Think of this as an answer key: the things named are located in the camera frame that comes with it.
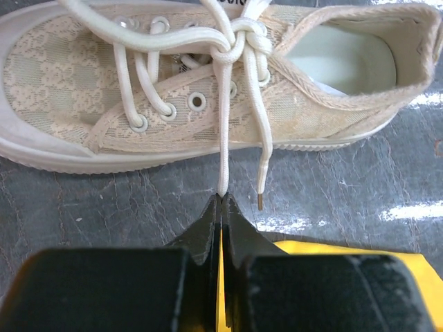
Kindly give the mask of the yellow shorts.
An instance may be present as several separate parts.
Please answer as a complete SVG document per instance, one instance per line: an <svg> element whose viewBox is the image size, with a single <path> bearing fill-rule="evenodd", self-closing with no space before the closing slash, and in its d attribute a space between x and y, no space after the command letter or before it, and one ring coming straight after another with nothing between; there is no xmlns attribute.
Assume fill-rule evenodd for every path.
<svg viewBox="0 0 443 332"><path fill-rule="evenodd" d="M294 240L277 241L279 249L291 254L385 254L400 259L412 273L422 294L428 312L438 331L442 330L442 279L425 257L416 253L389 252L333 246L323 243Z"/></svg>

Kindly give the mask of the beige lace sneaker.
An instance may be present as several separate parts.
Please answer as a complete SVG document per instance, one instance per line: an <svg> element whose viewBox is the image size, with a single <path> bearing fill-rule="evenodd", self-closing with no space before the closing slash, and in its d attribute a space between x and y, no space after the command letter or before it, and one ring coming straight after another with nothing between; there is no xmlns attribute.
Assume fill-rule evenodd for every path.
<svg viewBox="0 0 443 332"><path fill-rule="evenodd" d="M216 28L200 3L82 1L110 21L146 35ZM231 20L247 1L218 1ZM274 149L320 151L384 128L433 81L442 15L424 3L281 6L260 15L273 51L260 92ZM154 88L174 109L161 116L126 50L137 112L132 129L120 94L113 44L78 21L61 1L1 18L1 155L70 174L129 172L220 154L219 91L210 46L159 53ZM241 59L230 83L229 151L261 147Z"/></svg>

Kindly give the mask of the grey table mat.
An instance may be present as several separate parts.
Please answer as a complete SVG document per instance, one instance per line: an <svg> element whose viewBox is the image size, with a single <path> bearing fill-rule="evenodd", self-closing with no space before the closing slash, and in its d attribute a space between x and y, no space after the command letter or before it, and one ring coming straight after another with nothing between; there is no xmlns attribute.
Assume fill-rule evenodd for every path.
<svg viewBox="0 0 443 332"><path fill-rule="evenodd" d="M442 80L381 132L319 153L273 153L257 210L256 149L230 155L230 192L274 239L423 254L442 270ZM31 254L55 246L161 246L213 193L218 158L138 172L53 174L1 161L1 290Z"/></svg>

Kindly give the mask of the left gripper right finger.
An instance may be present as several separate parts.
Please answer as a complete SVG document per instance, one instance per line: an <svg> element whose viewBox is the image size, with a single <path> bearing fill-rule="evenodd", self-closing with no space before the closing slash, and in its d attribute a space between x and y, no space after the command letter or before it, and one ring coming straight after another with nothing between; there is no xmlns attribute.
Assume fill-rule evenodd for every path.
<svg viewBox="0 0 443 332"><path fill-rule="evenodd" d="M221 200L226 324L232 331L291 330L291 256L263 237L233 195Z"/></svg>

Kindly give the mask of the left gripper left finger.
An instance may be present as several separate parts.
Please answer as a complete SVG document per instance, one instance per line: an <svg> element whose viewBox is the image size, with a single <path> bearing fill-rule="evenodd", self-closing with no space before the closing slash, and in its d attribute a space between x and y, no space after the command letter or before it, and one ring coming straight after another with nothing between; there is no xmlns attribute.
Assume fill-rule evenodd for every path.
<svg viewBox="0 0 443 332"><path fill-rule="evenodd" d="M173 331L216 331L221 202L212 195L200 217L166 245L181 254Z"/></svg>

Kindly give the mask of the white shoelace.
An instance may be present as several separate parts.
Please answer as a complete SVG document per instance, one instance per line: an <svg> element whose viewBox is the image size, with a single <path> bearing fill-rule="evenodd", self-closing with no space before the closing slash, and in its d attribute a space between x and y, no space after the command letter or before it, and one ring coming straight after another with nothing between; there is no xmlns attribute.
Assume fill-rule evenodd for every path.
<svg viewBox="0 0 443 332"><path fill-rule="evenodd" d="M159 69L159 53L197 43L207 43L210 46L219 91L220 171L217 192L220 196L227 193L229 181L231 74L233 64L239 59L243 61L247 91L262 140L262 155L257 173L257 205L261 207L269 160L273 152L273 139L260 89L270 80L267 59L271 56L273 47L264 24L258 19L269 6L269 2L247 1L239 18L234 20L228 18L218 1L203 1L202 4L215 20L216 28L183 28L146 35L136 32L130 20L113 22L82 1L61 1L61 5L78 21L113 44L123 108L132 129L142 129L146 121L135 108L126 50L130 48L135 51L137 75L145 95L154 109L165 117L172 115L174 109L160 99L154 88L153 80Z"/></svg>

